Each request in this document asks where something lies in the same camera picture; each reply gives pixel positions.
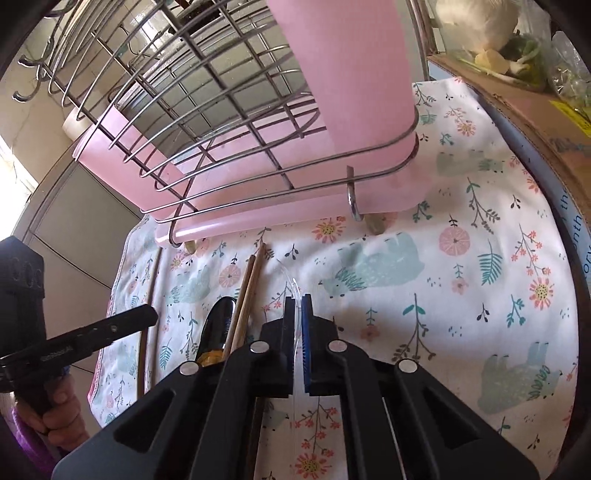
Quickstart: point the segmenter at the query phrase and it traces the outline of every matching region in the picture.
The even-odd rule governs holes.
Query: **pink dish rack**
[[[60,18],[41,75],[93,122],[74,157],[154,217],[160,244],[360,220],[424,199],[431,181],[413,162],[418,112],[392,0],[196,0],[184,11],[159,1],[127,23],[111,3],[82,0]],[[108,36],[112,18],[123,38]],[[102,68],[76,93],[94,51]],[[106,110],[90,105],[93,91]]]

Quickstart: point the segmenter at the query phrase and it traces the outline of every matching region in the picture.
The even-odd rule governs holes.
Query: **window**
[[[38,183],[0,138],[0,240],[12,235]]]

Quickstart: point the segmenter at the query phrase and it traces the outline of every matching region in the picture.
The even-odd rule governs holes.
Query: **plastic bag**
[[[558,96],[591,120],[591,74],[564,32],[556,32],[548,61],[550,83]]]
[[[550,16],[534,0],[430,2],[449,54],[513,85],[545,88]]]

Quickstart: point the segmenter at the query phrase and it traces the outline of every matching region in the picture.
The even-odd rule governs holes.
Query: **chopsticks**
[[[228,329],[226,344],[223,349],[222,360],[227,360],[230,354],[244,344],[246,338],[246,328],[248,327],[248,317],[250,316],[252,304],[256,293],[256,285],[261,273],[262,263],[265,258],[267,246],[261,244],[256,256],[251,255],[248,259],[246,272],[242,279],[236,309],[232,315],[232,322]]]

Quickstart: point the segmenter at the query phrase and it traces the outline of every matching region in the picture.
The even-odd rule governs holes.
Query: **tablecloth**
[[[554,468],[572,411],[578,355],[574,285],[549,205],[461,79],[414,85],[420,162],[435,178],[384,234],[336,217],[269,225],[160,250],[144,218],[126,241],[108,314],[145,303],[147,390],[193,359],[210,308],[237,296],[248,257],[269,245],[249,339],[293,294],[378,360],[415,359],[536,465]],[[139,334],[104,349],[89,401],[101,425],[136,400]],[[257,478],[347,478],[338,398],[269,400]]]

